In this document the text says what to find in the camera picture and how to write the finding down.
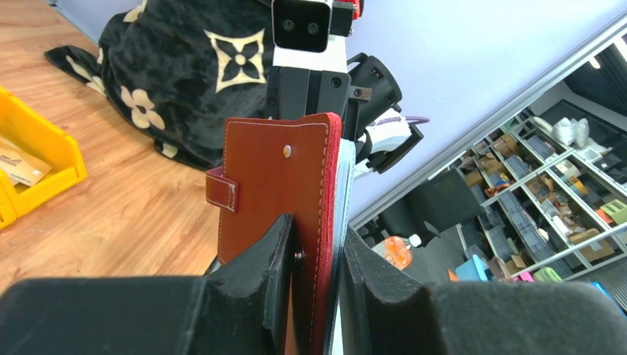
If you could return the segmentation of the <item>red leather card holder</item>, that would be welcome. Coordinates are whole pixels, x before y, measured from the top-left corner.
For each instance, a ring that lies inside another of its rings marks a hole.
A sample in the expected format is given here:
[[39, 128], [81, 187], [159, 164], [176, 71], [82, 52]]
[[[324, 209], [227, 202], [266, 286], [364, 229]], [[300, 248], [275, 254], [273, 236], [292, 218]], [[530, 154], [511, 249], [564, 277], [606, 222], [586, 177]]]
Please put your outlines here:
[[255, 244], [284, 213], [294, 218], [298, 252], [294, 330], [301, 354], [321, 354], [330, 320], [333, 222], [341, 118], [295, 121], [229, 118], [223, 164], [206, 174], [206, 200], [220, 208], [217, 258], [226, 264]]

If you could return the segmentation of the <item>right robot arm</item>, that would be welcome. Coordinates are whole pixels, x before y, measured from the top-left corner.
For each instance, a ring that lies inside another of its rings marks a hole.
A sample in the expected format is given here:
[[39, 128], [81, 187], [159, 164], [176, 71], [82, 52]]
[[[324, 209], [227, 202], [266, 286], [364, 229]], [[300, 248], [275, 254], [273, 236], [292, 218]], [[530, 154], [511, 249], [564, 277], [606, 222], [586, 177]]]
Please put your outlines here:
[[349, 58], [347, 72], [273, 66], [268, 76], [265, 115], [295, 121], [332, 112], [342, 121], [342, 137], [356, 145], [361, 175], [382, 174], [422, 139], [421, 116], [404, 116], [402, 93], [389, 69], [375, 56]]

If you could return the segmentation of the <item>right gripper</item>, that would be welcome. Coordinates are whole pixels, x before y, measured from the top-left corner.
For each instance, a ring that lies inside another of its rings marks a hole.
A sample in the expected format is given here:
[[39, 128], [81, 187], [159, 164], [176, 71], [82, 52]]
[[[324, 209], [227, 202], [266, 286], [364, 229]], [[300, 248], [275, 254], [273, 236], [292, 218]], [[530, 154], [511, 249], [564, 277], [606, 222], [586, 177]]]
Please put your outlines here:
[[265, 117], [295, 121], [332, 112], [341, 118], [342, 137], [357, 141], [359, 106], [364, 102], [365, 88], [352, 85], [345, 72], [273, 66], [268, 74]]

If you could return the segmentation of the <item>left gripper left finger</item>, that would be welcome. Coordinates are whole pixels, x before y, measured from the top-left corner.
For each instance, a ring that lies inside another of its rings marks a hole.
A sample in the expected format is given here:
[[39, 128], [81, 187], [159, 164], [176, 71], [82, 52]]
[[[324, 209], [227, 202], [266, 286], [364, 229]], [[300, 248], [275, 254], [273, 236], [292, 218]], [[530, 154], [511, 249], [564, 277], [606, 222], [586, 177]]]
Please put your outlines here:
[[37, 278], [1, 296], [3, 354], [282, 354], [294, 219], [203, 276]]

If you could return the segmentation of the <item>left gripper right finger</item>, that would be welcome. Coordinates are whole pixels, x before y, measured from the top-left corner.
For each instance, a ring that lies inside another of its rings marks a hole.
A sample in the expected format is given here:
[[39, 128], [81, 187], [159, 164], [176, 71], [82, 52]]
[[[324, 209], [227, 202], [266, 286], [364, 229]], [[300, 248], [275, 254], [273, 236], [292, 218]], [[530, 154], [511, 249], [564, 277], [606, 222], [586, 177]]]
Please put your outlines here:
[[349, 231], [346, 354], [624, 354], [626, 316], [588, 283], [420, 283]]

